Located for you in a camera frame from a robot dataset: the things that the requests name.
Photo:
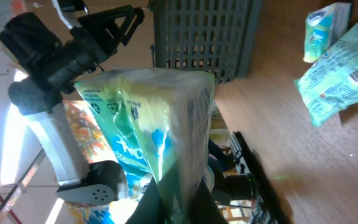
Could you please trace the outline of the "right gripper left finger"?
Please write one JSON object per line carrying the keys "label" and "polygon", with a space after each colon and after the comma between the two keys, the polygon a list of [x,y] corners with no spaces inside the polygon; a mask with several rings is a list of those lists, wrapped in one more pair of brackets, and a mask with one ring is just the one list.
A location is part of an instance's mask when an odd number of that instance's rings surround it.
{"label": "right gripper left finger", "polygon": [[157,184],[154,178],[149,183],[142,199],[126,224],[164,224],[165,209],[163,207]]}

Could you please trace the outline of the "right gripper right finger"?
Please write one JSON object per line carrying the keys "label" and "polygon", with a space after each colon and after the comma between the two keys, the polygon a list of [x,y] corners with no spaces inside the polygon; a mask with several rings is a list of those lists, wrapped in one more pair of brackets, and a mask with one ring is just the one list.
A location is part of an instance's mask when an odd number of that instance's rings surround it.
{"label": "right gripper right finger", "polygon": [[195,224],[227,224],[225,218],[213,200],[204,180],[195,194],[191,206],[191,223]]}

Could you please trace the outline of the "small teal tissue pack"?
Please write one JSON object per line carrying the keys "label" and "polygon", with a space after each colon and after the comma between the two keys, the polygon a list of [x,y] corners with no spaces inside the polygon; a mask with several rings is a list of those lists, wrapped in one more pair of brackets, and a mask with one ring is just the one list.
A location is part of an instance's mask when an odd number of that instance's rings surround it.
{"label": "small teal tissue pack", "polygon": [[347,32],[351,7],[351,3],[335,2],[307,15],[304,62],[314,63]]}

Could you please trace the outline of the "teal wet wipes pack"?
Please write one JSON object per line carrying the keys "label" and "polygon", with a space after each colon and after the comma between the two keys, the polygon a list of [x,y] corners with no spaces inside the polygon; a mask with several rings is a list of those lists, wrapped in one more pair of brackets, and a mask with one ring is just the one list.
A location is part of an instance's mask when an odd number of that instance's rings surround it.
{"label": "teal wet wipes pack", "polygon": [[315,127],[358,103],[358,23],[294,84]]}

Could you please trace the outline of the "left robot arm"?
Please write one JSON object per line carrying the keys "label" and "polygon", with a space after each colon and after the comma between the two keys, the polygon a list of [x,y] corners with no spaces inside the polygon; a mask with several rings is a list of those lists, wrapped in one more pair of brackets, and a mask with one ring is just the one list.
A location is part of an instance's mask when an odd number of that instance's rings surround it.
{"label": "left robot arm", "polygon": [[67,202],[107,205],[127,198],[122,167],[114,161],[89,163],[80,150],[65,114],[63,96],[73,93],[75,80],[91,73],[126,45],[144,12],[130,5],[97,13],[83,1],[54,1],[59,18],[69,28],[66,43],[32,12],[12,18],[0,41],[28,77],[9,86],[9,98],[37,136]]}

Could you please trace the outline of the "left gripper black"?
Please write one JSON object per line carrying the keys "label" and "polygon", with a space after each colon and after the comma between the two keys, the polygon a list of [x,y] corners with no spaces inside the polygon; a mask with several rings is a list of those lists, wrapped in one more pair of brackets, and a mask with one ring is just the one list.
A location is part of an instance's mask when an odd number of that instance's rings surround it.
{"label": "left gripper black", "polygon": [[74,80],[114,55],[120,43],[126,46],[144,17],[140,7],[126,5],[77,18],[82,27],[70,30],[73,39],[50,58],[42,72],[50,88],[73,92]]}

